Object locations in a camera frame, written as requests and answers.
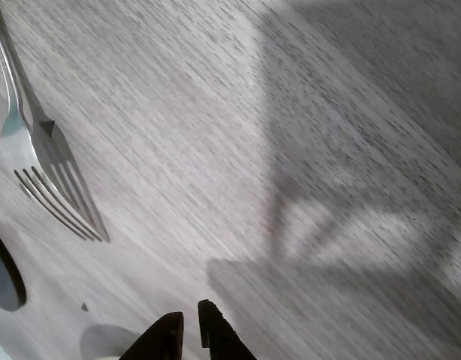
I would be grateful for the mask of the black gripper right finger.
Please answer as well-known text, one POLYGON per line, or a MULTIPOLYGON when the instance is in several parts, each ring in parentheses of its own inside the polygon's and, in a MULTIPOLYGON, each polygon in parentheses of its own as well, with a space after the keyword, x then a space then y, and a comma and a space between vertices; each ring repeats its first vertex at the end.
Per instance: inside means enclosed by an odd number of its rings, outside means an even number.
POLYGON ((212 360, 256 360, 212 301, 199 301, 197 309, 201 344, 212 360))

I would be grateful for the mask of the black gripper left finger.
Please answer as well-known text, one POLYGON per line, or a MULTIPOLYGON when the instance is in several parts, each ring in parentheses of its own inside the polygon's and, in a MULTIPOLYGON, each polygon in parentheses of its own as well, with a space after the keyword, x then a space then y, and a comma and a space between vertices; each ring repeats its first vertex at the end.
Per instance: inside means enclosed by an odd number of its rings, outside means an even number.
POLYGON ((166 313, 139 336, 119 359, 181 359, 183 329, 182 312, 166 313))

